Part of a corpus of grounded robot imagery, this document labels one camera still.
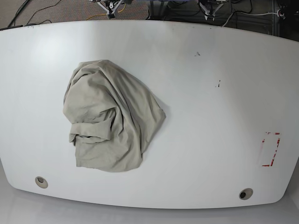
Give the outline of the beige grey t-shirt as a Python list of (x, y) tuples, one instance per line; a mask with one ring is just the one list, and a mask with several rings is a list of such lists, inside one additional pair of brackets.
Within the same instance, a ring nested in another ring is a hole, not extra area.
[(143, 153), (166, 119), (152, 92), (109, 60), (83, 62), (64, 95), (69, 141), (77, 167), (125, 172), (140, 167)]

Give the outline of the red tape rectangle marking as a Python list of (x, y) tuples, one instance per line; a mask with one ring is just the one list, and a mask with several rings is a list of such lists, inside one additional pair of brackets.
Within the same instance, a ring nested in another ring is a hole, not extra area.
[(259, 164), (262, 167), (272, 167), (278, 151), (281, 133), (266, 132), (262, 140)]

